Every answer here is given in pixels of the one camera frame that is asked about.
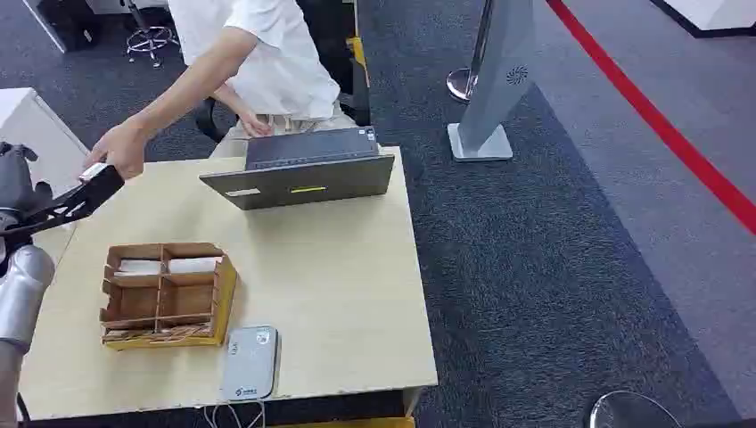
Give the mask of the person's right hand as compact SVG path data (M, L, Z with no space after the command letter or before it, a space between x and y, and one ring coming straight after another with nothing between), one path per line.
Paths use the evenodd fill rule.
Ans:
M148 141L149 135L139 123L125 120L100 138L87 156L83 169L104 162L114 166L125 180L137 177L144 172L144 150Z

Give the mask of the person's left hand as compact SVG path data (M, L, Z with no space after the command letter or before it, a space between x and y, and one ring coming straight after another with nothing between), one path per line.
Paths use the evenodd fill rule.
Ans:
M243 111L240 113L239 124L245 133L253 138L266 137L274 134L271 126L252 111Z

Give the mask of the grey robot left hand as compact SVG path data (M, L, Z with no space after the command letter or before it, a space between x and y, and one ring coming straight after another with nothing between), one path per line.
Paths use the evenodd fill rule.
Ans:
M53 200L52 187L31 180L29 163L37 154L23 144L1 143L1 208L22 213L34 212Z

